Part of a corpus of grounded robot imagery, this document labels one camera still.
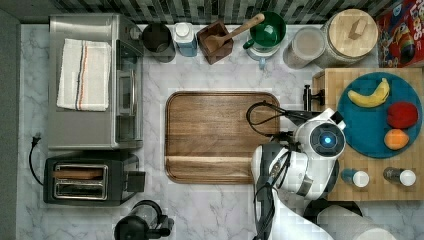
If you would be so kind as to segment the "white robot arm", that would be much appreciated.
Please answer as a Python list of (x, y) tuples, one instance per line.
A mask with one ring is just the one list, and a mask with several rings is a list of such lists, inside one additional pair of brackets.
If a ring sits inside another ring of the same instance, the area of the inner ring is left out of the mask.
[(328, 108), (300, 124), (289, 139), (256, 148), (253, 240), (333, 240), (321, 227), (295, 213), (280, 199), (283, 191), (309, 200), (331, 192), (337, 159), (346, 146), (342, 115)]

